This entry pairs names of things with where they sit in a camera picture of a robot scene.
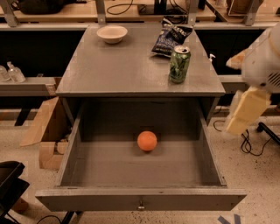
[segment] drawer handle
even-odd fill
[[[143,202],[142,202],[141,200],[140,200],[140,205],[138,206],[137,210],[138,210],[139,212],[142,212],[142,211],[145,210],[145,206],[143,205]]]

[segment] soda can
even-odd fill
[[[174,83],[181,83],[186,78],[190,64],[191,50],[184,45],[176,45],[170,59],[169,79]]]

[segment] cardboard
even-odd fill
[[[20,146],[58,142],[68,134],[67,115],[59,97],[43,101]]]
[[[56,151],[55,142],[40,143],[38,162],[41,169],[58,170],[63,158],[62,154]]]
[[[21,214],[25,212],[27,208],[28,208],[28,203],[24,199],[19,198],[19,200],[16,202],[15,205],[13,205],[11,209],[16,213]]]
[[[42,102],[20,146],[40,143],[39,167],[58,170],[68,146],[68,142],[60,140],[67,134],[69,134],[67,114],[60,98],[55,97]]]

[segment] chip bag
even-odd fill
[[[174,47],[184,44],[185,39],[192,33],[193,27],[175,25],[166,18],[163,19],[162,25],[163,28],[151,51],[156,54],[171,57]]]

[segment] orange ball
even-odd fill
[[[143,131],[137,139],[138,146],[143,151],[152,151],[157,146],[157,137],[151,131]]]

